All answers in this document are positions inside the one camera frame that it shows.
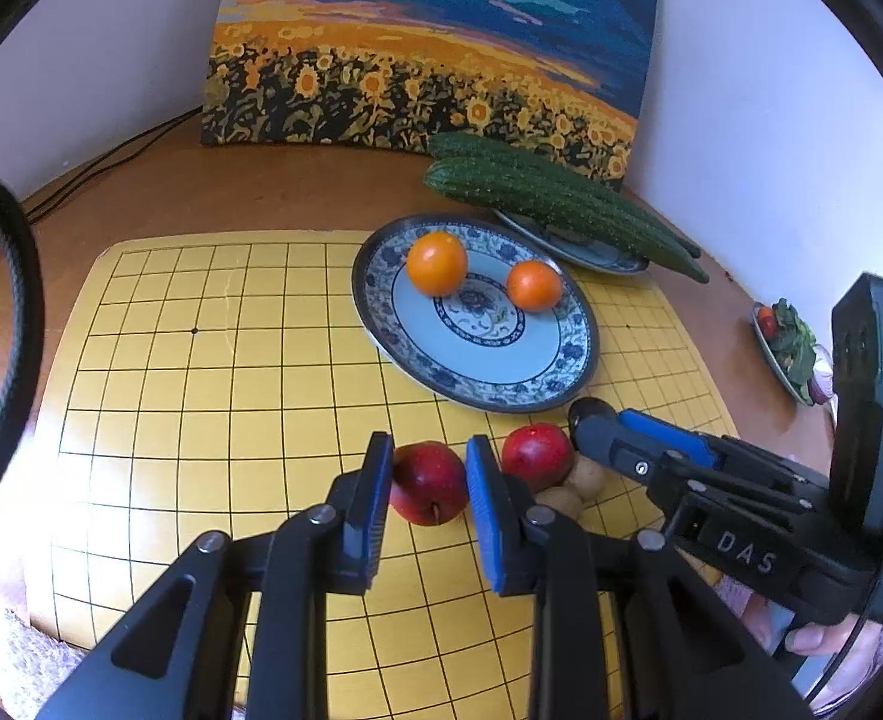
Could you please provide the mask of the person's hand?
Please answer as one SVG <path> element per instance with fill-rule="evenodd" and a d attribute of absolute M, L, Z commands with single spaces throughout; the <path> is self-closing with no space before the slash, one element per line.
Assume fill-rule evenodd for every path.
<path fill-rule="evenodd" d="M 773 628 L 772 605 L 757 593 L 749 592 L 739 619 L 768 653 L 783 649 L 801 658 L 832 658 L 842 653 L 857 627 L 858 616 L 849 614 L 835 626 L 804 624 L 802 628 L 777 634 Z M 816 717 L 827 717 L 868 684 L 883 665 L 883 625 L 866 621 L 850 650 L 839 661 L 827 684 L 809 702 Z"/>

